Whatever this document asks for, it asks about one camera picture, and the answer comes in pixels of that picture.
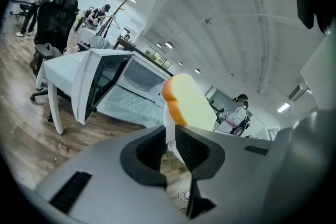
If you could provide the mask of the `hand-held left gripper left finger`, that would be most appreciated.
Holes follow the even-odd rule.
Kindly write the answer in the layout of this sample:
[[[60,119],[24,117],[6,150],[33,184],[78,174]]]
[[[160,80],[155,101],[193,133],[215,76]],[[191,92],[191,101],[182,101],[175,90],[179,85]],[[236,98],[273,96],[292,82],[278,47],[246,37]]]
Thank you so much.
[[[34,190],[50,223],[186,223],[160,173],[165,127],[139,130],[82,150]]]

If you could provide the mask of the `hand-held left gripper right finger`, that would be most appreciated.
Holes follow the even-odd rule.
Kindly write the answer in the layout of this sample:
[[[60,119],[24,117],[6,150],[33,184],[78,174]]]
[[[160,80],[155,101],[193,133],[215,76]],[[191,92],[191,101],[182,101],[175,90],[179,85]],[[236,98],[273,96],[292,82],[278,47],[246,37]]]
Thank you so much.
[[[176,147],[192,173],[188,219],[281,219],[274,181],[282,133],[273,142],[175,127]]]

